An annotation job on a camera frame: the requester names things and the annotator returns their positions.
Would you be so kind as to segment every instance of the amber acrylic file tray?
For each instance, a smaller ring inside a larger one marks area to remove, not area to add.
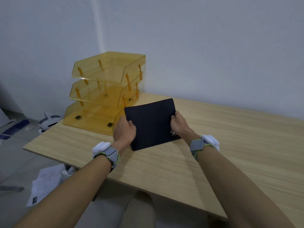
[[[124,107],[139,98],[138,84],[146,56],[107,52],[75,62],[70,99],[76,102],[66,109],[63,124],[98,133],[113,134]]]

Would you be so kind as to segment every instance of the paper sheet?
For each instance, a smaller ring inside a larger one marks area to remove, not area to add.
[[[63,169],[64,164],[41,169],[38,178],[32,182],[32,193],[26,206],[36,205],[54,190],[61,183]]]

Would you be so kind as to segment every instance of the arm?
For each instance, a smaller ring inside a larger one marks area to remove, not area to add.
[[[136,128],[132,122],[121,117],[114,129],[114,143],[111,146],[121,156],[135,134]],[[14,228],[74,227],[110,170],[111,162],[103,155],[97,156],[54,189]]]
[[[189,147],[200,138],[178,111],[171,128]],[[197,161],[234,227],[294,227],[253,181],[211,146],[197,153]]]

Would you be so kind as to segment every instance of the hand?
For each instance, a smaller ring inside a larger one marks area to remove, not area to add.
[[[124,116],[121,116],[113,131],[114,143],[112,147],[118,150],[121,155],[124,149],[131,144],[136,135],[136,127],[131,121],[127,121]]]
[[[189,147],[192,140],[201,138],[192,129],[190,129],[183,115],[178,111],[175,112],[175,115],[171,116],[171,129],[174,133],[184,139]]]

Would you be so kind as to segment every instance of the wooden desk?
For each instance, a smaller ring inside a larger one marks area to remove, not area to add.
[[[168,97],[142,93],[136,105]],[[263,112],[174,99],[198,134],[211,134],[220,151],[269,196],[297,227],[304,224],[304,121]],[[61,122],[24,149],[77,168],[110,136]],[[183,140],[133,152],[127,149],[110,179],[226,217]]]

